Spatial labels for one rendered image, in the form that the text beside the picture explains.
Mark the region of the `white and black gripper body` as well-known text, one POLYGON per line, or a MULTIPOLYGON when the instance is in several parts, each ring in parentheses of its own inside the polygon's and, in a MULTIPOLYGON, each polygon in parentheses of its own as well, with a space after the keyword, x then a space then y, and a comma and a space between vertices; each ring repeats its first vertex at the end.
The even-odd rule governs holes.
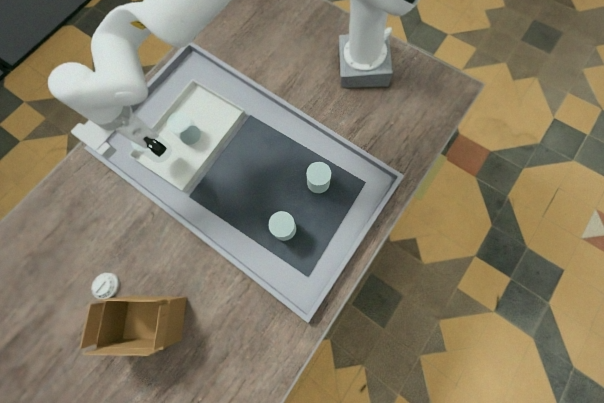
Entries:
POLYGON ((143 141, 143 139, 146 136, 151 139, 157 139, 159 137, 159 134, 156 133, 152 128, 150 128, 141 119, 139 119, 135 114, 133 114, 131 106, 130 109, 130 120, 128 120, 130 122, 129 126, 125 127, 123 125, 122 128, 120 127, 116 129, 116 131, 131 140, 132 142, 134 142, 135 144, 139 145, 140 147, 148 149, 147 144, 145 143, 145 141, 143 141))

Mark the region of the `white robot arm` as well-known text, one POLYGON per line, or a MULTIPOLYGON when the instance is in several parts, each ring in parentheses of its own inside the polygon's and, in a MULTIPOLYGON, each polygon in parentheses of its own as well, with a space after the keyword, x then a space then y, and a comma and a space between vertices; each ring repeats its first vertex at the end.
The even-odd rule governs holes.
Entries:
MULTIPOLYGON (((148 96, 137 51, 140 45, 153 33, 170 46, 184 48, 231 1, 145 0, 113 10, 92 40, 96 73, 68 63, 49 78, 52 94, 89 120, 85 126, 79 123, 72 133, 110 159, 117 150, 106 140, 116 129, 129 126, 130 106, 148 96)), ((391 27, 385 29, 388 14, 405 15, 418 1, 350 0, 346 63, 359 71, 380 66, 387 53, 384 41, 392 33, 391 27)))

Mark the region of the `brown cardboard box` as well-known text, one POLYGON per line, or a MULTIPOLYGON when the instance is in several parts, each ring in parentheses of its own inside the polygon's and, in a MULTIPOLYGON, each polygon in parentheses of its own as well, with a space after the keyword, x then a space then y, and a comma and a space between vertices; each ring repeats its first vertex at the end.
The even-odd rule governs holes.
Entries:
POLYGON ((80 349, 95 344, 98 349, 83 355, 149 356, 181 341, 187 297, 153 298, 124 296, 90 304, 80 349))

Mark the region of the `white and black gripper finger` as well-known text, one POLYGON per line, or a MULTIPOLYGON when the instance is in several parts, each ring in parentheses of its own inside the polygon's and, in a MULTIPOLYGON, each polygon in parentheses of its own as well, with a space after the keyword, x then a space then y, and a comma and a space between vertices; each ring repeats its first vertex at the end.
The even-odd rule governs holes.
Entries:
POLYGON ((148 143, 147 148, 149 148, 151 152, 157 155, 158 157, 161 157, 167 150, 167 147, 164 146, 160 141, 158 142, 156 139, 151 139, 146 136, 143 140, 146 142, 146 144, 148 143), (153 149, 149 145, 152 146, 153 149))

